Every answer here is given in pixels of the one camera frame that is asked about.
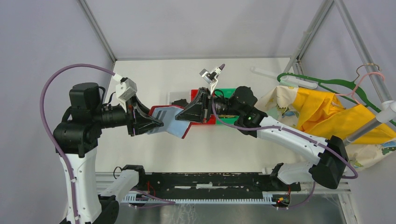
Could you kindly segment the red leather card holder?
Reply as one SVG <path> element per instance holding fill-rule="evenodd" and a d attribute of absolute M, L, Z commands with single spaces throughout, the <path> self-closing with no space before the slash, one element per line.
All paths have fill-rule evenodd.
<path fill-rule="evenodd" d="M 178 138 L 184 139 L 191 127 L 191 122 L 176 120 L 175 117 L 183 111 L 183 107 L 177 105 L 157 105 L 151 107 L 149 115 L 163 122 L 162 127 L 154 128 L 147 134 L 167 132 Z"/>

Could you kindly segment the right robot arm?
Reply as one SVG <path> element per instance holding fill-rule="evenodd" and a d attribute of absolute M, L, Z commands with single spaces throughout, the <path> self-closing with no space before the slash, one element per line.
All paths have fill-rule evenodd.
<path fill-rule="evenodd" d="M 296 182 L 316 182 L 328 189 L 337 189 L 347 167 L 347 153 L 343 140 L 309 135 L 289 128 L 256 108 L 258 99 L 246 86 L 236 88 L 231 97 L 212 95 L 207 88 L 199 88 L 197 95 L 176 120 L 205 123 L 212 115 L 237 116 L 229 127 L 244 135 L 269 140 L 304 157 L 307 161 L 295 164 L 278 163 L 270 174 L 270 185 L 282 190 Z"/>

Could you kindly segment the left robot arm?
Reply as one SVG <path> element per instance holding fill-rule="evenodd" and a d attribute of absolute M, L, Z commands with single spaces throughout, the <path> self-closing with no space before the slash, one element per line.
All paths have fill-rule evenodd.
<path fill-rule="evenodd" d="M 60 146 L 58 153 L 65 155 L 63 166 L 70 179 L 65 224 L 113 224 L 122 199 L 132 188 L 141 190 L 147 184 L 143 166 L 126 165 L 107 189 L 97 191 L 95 163 L 103 129 L 125 126 L 130 136 L 136 136 L 163 126 L 162 121 L 149 116 L 148 108 L 136 96 L 127 101 L 126 108 L 117 105 L 106 109 L 99 91 L 97 83 L 73 86 L 71 106 L 53 132 Z"/>

